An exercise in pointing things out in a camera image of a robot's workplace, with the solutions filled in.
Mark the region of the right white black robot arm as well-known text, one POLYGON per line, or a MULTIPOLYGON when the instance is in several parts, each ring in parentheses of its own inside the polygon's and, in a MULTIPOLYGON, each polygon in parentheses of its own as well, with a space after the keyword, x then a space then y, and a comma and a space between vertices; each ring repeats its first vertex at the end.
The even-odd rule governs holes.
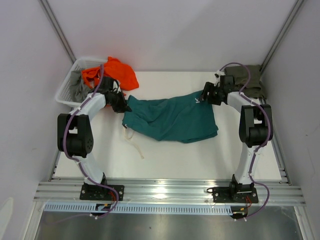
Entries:
POLYGON ((222 103, 240 113, 238 135, 242 142, 239 165, 232 175, 229 187, 222 190, 229 198, 239 202, 254 191, 256 163, 268 142, 273 138, 272 109, 268 104, 258 104, 243 92, 233 91, 234 78, 222 75, 219 82, 206 82, 199 100, 220 106, 222 103))

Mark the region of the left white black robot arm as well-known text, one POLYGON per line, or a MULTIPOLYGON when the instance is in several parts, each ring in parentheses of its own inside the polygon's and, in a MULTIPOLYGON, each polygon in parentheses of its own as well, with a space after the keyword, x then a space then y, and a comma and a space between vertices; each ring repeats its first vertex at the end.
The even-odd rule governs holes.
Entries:
POLYGON ((93 185, 90 192, 97 200, 105 199, 109 188, 104 183, 105 174, 92 153, 94 137, 91 121, 106 106, 112 107, 117 114, 132 111, 119 81, 104 76, 78 107, 57 117, 58 150, 77 164, 84 183, 93 185))

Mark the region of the teal green shorts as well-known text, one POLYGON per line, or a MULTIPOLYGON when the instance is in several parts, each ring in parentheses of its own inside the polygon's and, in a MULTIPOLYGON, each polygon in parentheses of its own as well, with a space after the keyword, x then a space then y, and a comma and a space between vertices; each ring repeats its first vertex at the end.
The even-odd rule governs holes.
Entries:
POLYGON ((172 98, 142 100, 129 96, 131 112, 125 112, 122 125, 157 141, 184 144, 218 135, 213 107, 200 101, 201 91, 172 98))

